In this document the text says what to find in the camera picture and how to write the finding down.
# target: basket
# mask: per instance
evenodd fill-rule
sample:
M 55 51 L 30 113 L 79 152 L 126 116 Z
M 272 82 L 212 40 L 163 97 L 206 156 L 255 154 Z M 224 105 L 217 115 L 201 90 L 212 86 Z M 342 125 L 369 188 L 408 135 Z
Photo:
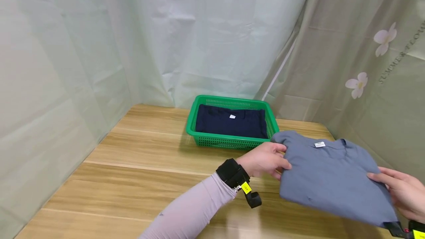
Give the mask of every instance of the basket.
M 261 110 L 266 112 L 266 125 L 268 139 L 248 138 L 245 136 L 219 135 L 204 132 L 196 132 L 196 118 L 198 116 L 199 105 L 212 105 L 215 107 L 224 107 L 232 110 Z M 226 149 L 251 150 L 263 142 L 270 141 L 274 133 L 279 132 L 276 119 L 270 105 L 259 100 L 236 99 L 229 97 L 199 95 L 196 97 L 187 119 L 186 132 L 193 136 L 198 146 L 218 147 Z

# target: hand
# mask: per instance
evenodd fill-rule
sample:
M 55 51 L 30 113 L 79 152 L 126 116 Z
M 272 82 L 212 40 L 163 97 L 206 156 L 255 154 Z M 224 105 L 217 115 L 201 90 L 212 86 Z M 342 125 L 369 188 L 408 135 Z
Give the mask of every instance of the hand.
M 368 173 L 370 179 L 386 184 L 395 207 L 407 219 L 425 223 L 425 186 L 411 175 L 379 167 L 380 174 Z
M 286 146 L 279 143 L 264 142 L 260 146 L 236 159 L 250 177 L 260 177 L 263 173 L 269 173 L 272 177 L 280 180 L 283 169 L 292 168 L 288 160 L 283 158 L 282 152 L 286 152 Z

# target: curtain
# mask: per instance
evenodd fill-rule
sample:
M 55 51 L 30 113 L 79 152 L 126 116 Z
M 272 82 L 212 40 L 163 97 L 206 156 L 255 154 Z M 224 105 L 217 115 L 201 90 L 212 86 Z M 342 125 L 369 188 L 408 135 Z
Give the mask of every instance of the curtain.
M 132 102 L 103 0 L 0 1 L 0 237 L 13 238 Z
M 308 0 L 300 20 L 256 97 L 425 181 L 425 0 Z
M 106 0 L 134 102 L 253 98 L 305 0 Z

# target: gray folded shirt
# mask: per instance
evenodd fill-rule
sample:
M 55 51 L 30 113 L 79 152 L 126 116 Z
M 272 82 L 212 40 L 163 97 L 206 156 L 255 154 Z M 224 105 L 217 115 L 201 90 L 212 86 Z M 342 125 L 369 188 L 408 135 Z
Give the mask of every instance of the gray folded shirt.
M 286 145 L 293 166 L 282 174 L 283 199 L 379 227 L 398 221 L 385 185 L 367 178 L 367 172 L 380 171 L 365 149 L 294 131 L 276 133 L 271 141 Z

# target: black device on wrist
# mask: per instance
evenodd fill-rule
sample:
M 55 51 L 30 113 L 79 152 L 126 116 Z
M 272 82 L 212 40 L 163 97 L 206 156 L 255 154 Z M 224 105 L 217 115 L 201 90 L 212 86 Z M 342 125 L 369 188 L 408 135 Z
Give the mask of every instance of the black device on wrist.
M 246 201 L 251 208 L 261 205 L 261 198 L 258 192 L 252 192 L 249 186 L 249 175 L 245 169 L 234 159 L 226 160 L 216 170 L 220 179 L 235 191 L 243 190 Z
M 404 231 L 400 222 L 384 222 L 392 236 L 404 239 L 425 239 L 425 224 L 409 221 L 409 230 Z

